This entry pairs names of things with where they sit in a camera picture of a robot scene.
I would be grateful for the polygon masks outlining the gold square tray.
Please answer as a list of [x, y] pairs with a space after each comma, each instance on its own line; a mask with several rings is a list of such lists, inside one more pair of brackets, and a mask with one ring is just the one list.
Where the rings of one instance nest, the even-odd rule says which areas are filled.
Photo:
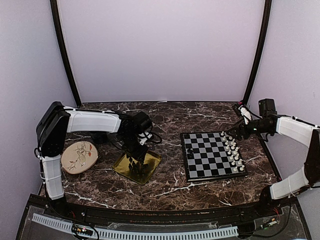
[[113, 170], [115, 172], [117, 172], [118, 174], [140, 184], [140, 185], [144, 185], [147, 183], [147, 181], [150, 179], [150, 177], [152, 176], [152, 174], [154, 173], [155, 169], [157, 168], [157, 166], [159, 165], [159, 163], [162, 160], [162, 156], [148, 150], [147, 154], [145, 156], [144, 159], [144, 164], [149, 164], [149, 172], [146, 175], [146, 177], [143, 178], [136, 178], [136, 177], [129, 177], [127, 176], [127, 173], [129, 171], [129, 160], [126, 157], [126, 153], [124, 152], [119, 159], [114, 163], [114, 165], [112, 166]]

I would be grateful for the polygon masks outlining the black silver chess board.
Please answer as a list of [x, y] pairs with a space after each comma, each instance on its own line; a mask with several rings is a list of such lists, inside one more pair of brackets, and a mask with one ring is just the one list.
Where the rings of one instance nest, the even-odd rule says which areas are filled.
[[[224, 144], [222, 143], [221, 132], [180, 134], [185, 174], [188, 182], [230, 179], [248, 175], [244, 160], [244, 172], [232, 173], [227, 154], [223, 152]], [[188, 149], [193, 149], [194, 158], [188, 158]]]

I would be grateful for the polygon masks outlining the black chess pawn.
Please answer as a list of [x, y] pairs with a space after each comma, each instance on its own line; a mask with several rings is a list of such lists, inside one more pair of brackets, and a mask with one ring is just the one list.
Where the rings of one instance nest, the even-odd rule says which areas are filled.
[[192, 148], [188, 149], [188, 158], [189, 159], [193, 159], [194, 158], [194, 152], [193, 152]]

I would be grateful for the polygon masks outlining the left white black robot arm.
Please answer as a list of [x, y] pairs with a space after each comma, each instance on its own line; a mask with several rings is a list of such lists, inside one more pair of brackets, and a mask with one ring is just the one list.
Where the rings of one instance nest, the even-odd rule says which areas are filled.
[[114, 111], [81, 110], [53, 102], [36, 127], [38, 158], [41, 177], [51, 203], [51, 210], [60, 218], [67, 218], [70, 206], [62, 199], [64, 190], [61, 174], [61, 156], [67, 133], [112, 133], [120, 136], [122, 150], [134, 160], [144, 162], [151, 138], [150, 117], [140, 111], [131, 116]]

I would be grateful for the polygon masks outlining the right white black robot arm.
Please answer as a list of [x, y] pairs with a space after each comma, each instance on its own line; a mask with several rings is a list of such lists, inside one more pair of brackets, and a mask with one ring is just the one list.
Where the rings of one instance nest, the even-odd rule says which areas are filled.
[[296, 116], [278, 114], [275, 101], [270, 98], [258, 102], [259, 114], [255, 115], [243, 102], [237, 102], [232, 109], [241, 119], [226, 132], [237, 140], [248, 139], [252, 135], [267, 141], [268, 136], [287, 138], [272, 150], [277, 152], [277, 166], [285, 172], [285, 178], [263, 188], [255, 213], [260, 217], [269, 215], [275, 207], [290, 197], [297, 197], [303, 192], [320, 185], [320, 127], [308, 123]]

